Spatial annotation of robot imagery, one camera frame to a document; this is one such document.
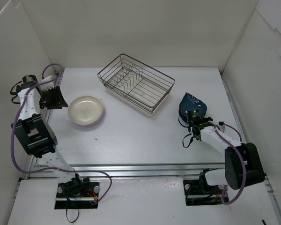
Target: white wall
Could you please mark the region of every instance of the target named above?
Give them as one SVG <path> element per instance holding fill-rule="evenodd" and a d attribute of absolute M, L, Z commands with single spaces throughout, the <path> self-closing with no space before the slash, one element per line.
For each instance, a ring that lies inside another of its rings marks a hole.
<path fill-rule="evenodd" d="M 224 68 L 257 0 L 21 0 L 51 61 Z"/>
<path fill-rule="evenodd" d="M 40 77 L 49 63 L 23 6 L 15 8 L 8 3 L 0 11 L 0 225 L 7 220 L 21 176 L 10 159 L 11 123 L 19 105 L 10 102 L 9 91 L 24 75 Z M 28 157 L 19 143 L 15 153 L 20 166 L 25 168 Z"/>
<path fill-rule="evenodd" d="M 6 4 L 11 1 L 14 6 L 18 5 L 20 0 L 0 0 L 0 11 L 3 9 L 3 7 L 6 6 Z"/>
<path fill-rule="evenodd" d="M 224 77 L 281 207 L 281 34 L 254 11 Z"/>

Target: white panel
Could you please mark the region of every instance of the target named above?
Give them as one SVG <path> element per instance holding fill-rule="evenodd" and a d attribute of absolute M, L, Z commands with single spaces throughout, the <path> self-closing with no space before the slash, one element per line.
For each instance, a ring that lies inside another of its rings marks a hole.
<path fill-rule="evenodd" d="M 18 5 L 20 0 L 10 0 L 14 6 Z M 0 0 L 0 11 L 7 5 L 9 0 Z"/>
<path fill-rule="evenodd" d="M 65 210 L 54 210 L 56 180 L 21 182 L 8 225 L 68 224 Z M 103 192 L 109 181 L 101 181 Z M 69 211 L 73 220 L 76 210 Z M 233 205 L 186 206 L 181 178 L 115 180 L 96 210 L 80 210 L 77 224 L 117 225 L 277 225 L 263 183 L 246 188 Z"/>
<path fill-rule="evenodd" d="M 107 92 L 97 77 L 101 68 L 67 68 L 61 91 L 65 100 L 91 95 L 104 106 L 102 120 L 92 127 L 75 125 L 67 108 L 52 112 L 50 126 L 61 154 L 69 164 L 168 164 L 217 163 L 223 155 L 210 145 L 194 141 L 188 149 L 182 139 L 188 134 L 178 123 L 178 106 L 189 92 L 208 107 L 207 116 L 236 127 L 235 119 L 217 68 L 157 68 L 176 82 L 156 114 L 148 117 Z M 238 140 L 232 129 L 226 134 Z"/>
<path fill-rule="evenodd" d="M 272 28 L 281 33 L 281 0 L 260 0 L 256 9 Z"/>
<path fill-rule="evenodd" d="M 50 63 L 23 9 L 9 2 L 0 12 L 0 225 L 12 206 L 20 174 L 10 160 L 11 123 L 19 105 L 10 102 L 10 88 L 24 75 L 40 75 Z M 16 143 L 16 156 L 22 167 L 24 150 Z"/>
<path fill-rule="evenodd" d="M 281 34 L 255 11 L 224 71 L 242 128 L 281 207 Z"/>
<path fill-rule="evenodd" d="M 257 0 L 22 0 L 51 61 L 104 67 L 120 53 L 152 66 L 223 70 Z"/>

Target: bolt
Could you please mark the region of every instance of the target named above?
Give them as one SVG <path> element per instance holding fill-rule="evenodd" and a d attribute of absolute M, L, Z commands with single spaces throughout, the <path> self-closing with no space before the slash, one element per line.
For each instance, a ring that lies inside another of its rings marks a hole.
<path fill-rule="evenodd" d="M 190 189 L 191 188 L 191 185 L 190 184 L 185 184 L 184 185 L 184 189 L 187 191 L 188 189 Z"/>
<path fill-rule="evenodd" d="M 58 187 L 58 188 L 57 188 L 57 193 L 58 193 L 58 194 L 61 194 L 61 193 L 62 193 L 61 187 Z"/>
<path fill-rule="evenodd" d="M 94 192 L 95 192 L 96 194 L 98 194 L 99 191 L 100 191 L 100 187 L 99 187 L 99 186 L 95 186 L 95 187 L 94 187 Z"/>
<path fill-rule="evenodd" d="M 220 190 L 223 190 L 225 186 L 224 185 L 219 185 L 218 187 L 219 187 Z"/>

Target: screw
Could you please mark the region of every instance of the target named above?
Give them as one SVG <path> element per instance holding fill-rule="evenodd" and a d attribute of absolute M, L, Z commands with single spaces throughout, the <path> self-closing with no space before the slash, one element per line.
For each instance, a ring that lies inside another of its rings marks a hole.
<path fill-rule="evenodd" d="M 95 192 L 96 194 L 98 194 L 99 191 L 100 191 L 100 187 L 99 187 L 99 186 L 95 186 L 95 187 L 94 187 L 94 192 Z"/>
<path fill-rule="evenodd" d="M 187 191 L 188 189 L 190 189 L 191 188 L 191 185 L 190 184 L 185 184 L 184 185 L 184 189 Z"/>
<path fill-rule="evenodd" d="M 58 187 L 58 188 L 57 188 L 57 193 L 58 193 L 58 194 L 61 194 L 61 193 L 62 193 L 61 187 Z"/>

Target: metal wire basket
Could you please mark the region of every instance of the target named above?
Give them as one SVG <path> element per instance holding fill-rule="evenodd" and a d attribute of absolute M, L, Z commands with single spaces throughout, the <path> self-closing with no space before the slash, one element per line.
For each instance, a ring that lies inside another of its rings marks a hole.
<path fill-rule="evenodd" d="M 104 87 L 124 101 L 152 115 L 167 97 L 175 80 L 121 54 L 98 73 Z"/>

